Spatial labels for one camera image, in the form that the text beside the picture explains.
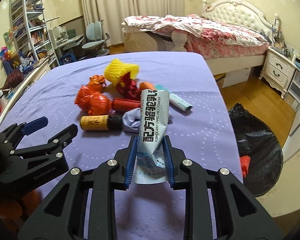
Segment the red foam fruit net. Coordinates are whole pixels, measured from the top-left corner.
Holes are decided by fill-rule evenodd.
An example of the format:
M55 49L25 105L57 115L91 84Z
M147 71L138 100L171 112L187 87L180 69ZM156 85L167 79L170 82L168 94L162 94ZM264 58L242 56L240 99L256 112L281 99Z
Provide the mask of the red foam fruit net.
M249 172L250 157L248 155L240 157L240 165L243 178L246 178Z

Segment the orange wrapper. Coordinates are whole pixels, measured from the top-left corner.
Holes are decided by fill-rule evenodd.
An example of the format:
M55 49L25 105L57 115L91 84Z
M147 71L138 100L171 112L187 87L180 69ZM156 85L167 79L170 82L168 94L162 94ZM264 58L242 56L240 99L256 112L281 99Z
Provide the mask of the orange wrapper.
M89 78L88 85L95 90L106 87L106 79L103 75L93 75Z

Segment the white nightstand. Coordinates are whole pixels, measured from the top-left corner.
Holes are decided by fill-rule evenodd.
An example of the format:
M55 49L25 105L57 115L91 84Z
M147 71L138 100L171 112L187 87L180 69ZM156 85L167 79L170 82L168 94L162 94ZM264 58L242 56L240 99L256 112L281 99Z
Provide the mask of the white nightstand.
M292 60L278 53L273 48L268 48L258 79L265 79L271 88L281 93L281 98L284 99L295 70L296 65Z

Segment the pink floral duvet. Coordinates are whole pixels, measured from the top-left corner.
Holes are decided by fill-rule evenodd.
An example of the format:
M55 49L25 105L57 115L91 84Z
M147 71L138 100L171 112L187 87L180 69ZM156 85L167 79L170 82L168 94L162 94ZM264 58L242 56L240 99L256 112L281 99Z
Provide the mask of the pink floral duvet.
M169 51L172 33L185 35L183 48L206 60L264 54L270 43L258 32L239 25L189 16L128 16L122 24L127 52Z

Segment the dark red wrapper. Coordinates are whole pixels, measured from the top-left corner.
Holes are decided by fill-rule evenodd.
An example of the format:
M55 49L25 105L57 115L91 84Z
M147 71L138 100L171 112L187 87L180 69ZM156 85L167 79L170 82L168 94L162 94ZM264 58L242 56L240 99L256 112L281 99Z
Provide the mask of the dark red wrapper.
M137 83L130 78L130 72L127 72L120 78L116 85L116 90L125 99L140 101L141 89L138 88Z

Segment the orange packet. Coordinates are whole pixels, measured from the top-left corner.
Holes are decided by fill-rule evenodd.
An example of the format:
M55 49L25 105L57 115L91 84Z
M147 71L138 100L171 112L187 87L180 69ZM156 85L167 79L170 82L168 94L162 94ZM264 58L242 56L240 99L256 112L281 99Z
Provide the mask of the orange packet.
M141 82L139 84L139 88L141 90L146 90L146 89L155 90L154 85L152 83L150 83L150 82Z

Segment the white milk powder sachet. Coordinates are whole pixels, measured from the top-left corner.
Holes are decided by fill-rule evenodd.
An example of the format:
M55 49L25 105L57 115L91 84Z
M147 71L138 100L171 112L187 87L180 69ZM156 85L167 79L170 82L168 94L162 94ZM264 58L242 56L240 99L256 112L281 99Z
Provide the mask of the white milk powder sachet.
M158 184L167 180L162 140L169 119L170 95L166 90L145 89L141 114L134 182Z

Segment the yellow label dark bottle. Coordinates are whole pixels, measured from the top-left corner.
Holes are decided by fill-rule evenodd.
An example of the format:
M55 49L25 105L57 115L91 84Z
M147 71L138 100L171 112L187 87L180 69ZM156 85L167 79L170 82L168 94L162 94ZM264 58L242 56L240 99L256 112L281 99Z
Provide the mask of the yellow label dark bottle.
M122 117L117 115L82 116L79 123L84 131L122 130Z

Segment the lavender paper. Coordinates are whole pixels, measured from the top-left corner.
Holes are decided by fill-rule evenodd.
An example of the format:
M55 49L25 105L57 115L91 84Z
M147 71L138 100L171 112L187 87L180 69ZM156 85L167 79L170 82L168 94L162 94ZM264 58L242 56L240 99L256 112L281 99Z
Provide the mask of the lavender paper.
M161 122L161 117L159 114L160 111L155 113L155 110L148 111L141 108L135 108L131 111L128 111L122 116L123 130L126 132L136 133L139 132L140 128L142 128L142 131L145 132L147 128L146 124L149 124L149 121L147 121L146 119L149 117L155 119L155 125L153 128L155 130L159 129L159 132L163 132L166 130L168 124L173 119L173 116L170 112L168 114L164 114L163 122Z

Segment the light blue desk chair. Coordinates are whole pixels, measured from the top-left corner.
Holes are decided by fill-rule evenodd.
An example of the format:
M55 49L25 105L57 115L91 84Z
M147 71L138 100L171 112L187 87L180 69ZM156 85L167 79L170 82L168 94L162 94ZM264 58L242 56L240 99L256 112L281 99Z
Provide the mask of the light blue desk chair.
M87 51L83 60L109 55L110 50L106 45L110 36L103 31L103 22L104 20L100 20L87 26L85 35L89 42L82 46L82 49Z

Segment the red cylindrical wrapper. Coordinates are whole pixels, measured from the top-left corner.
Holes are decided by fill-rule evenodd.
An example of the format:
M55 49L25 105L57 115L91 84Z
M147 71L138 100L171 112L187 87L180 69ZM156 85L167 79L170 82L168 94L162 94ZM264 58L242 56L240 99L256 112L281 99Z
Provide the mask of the red cylindrical wrapper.
M111 107L115 112L126 113L136 108L140 108L140 101L124 99L124 98L114 98Z

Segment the white teal tube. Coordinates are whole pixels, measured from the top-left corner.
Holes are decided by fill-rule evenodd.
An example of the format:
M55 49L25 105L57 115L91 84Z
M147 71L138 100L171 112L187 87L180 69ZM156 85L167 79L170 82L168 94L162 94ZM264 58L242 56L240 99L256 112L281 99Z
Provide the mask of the white teal tube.
M188 112L192 109L192 105L190 103L188 103L187 101L185 101L184 99L182 99L180 96L178 96L177 94L174 94L172 92L170 92L167 88L165 88L162 85L155 85L154 86L157 90L165 90L168 91L170 94L170 103L172 105L174 105L175 107L177 107L179 110L183 111L183 112Z

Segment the purple bed sheet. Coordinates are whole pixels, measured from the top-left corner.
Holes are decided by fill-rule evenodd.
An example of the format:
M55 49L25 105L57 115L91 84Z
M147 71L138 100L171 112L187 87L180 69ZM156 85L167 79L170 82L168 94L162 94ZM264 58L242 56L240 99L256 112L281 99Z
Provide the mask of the purple bed sheet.
M138 132L139 119L131 110L143 88L161 87L178 98L170 105L166 129L174 147L210 170L226 167L241 175L235 133L228 110L203 57L186 52L141 52L103 56L57 67L32 85L11 108L0 125L31 121L41 116L48 125L25 137L20 147L45 143L84 115L121 115L119 131L80 129L65 149L70 167L89 170L128 145Z

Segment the orange plastic bag ball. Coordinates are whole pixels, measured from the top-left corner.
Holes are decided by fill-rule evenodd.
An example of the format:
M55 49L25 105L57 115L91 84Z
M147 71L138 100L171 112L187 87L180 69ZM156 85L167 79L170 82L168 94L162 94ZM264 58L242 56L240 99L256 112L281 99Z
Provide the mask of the orange plastic bag ball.
M111 100L102 93L101 86L83 85L77 93L75 104L89 115L106 115L111 109Z

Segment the yellow foam fruit net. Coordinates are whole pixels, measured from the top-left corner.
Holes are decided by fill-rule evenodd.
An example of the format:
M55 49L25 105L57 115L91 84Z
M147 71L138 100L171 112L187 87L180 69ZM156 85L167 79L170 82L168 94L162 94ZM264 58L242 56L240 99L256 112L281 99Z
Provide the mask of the yellow foam fruit net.
M133 63L124 63L119 59L113 59L104 70L104 77L113 85L121 82L121 77L130 73L130 78L134 79L139 73L139 65Z

